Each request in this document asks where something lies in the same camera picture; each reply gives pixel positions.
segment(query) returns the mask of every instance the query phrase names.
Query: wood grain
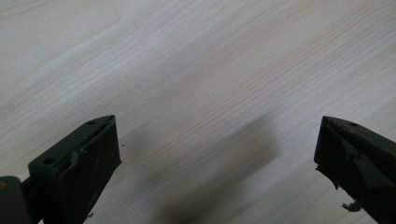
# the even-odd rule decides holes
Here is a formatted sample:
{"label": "wood grain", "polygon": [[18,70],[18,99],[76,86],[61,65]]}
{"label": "wood grain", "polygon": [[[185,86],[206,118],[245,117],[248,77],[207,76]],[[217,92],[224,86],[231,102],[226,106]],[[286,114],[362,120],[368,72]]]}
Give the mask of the wood grain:
{"label": "wood grain", "polygon": [[313,155],[323,115],[396,140],[395,1],[2,1],[0,52],[0,175],[117,116],[87,223],[374,222]]}

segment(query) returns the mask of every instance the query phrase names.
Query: wooden surface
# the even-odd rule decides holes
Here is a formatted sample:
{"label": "wooden surface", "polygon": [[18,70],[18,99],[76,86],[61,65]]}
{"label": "wooden surface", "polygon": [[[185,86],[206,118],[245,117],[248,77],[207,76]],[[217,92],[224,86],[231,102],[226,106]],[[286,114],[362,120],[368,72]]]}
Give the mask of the wooden surface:
{"label": "wooden surface", "polygon": [[7,0],[0,53],[0,175],[117,116],[87,223],[374,223],[313,156],[323,115],[396,140],[393,0]]}

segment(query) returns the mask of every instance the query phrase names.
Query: black plastic part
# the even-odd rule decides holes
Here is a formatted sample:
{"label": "black plastic part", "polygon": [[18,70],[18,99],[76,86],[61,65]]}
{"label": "black plastic part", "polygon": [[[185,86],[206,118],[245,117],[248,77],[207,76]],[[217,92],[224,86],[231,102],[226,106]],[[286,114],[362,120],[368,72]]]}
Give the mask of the black plastic part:
{"label": "black plastic part", "polygon": [[81,125],[30,162],[44,222],[83,223],[120,163],[114,116]]}
{"label": "black plastic part", "polygon": [[359,124],[323,117],[317,170],[340,186],[378,223],[396,223],[396,143]]}
{"label": "black plastic part", "polygon": [[0,212],[2,224],[32,224],[21,181],[15,176],[0,177]]}

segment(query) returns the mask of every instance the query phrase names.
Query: black object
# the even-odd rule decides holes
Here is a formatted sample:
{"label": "black object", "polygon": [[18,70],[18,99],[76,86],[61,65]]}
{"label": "black object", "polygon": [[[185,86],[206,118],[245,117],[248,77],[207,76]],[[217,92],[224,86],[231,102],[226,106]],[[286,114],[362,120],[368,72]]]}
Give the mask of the black object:
{"label": "black object", "polygon": [[0,223],[81,224],[120,165],[115,116],[93,119],[29,163],[30,177],[0,177]]}
{"label": "black object", "polygon": [[317,170],[341,186],[378,223],[396,223],[396,143],[359,124],[323,117]]}

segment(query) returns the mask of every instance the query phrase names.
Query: wooden table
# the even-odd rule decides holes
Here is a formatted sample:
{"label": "wooden table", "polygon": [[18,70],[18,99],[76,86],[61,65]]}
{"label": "wooden table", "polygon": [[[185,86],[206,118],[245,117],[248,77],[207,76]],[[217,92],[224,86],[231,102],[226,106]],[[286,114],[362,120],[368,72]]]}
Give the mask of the wooden table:
{"label": "wooden table", "polygon": [[0,52],[0,175],[117,116],[87,223],[374,222],[313,156],[324,115],[396,140],[393,0],[8,0]]}

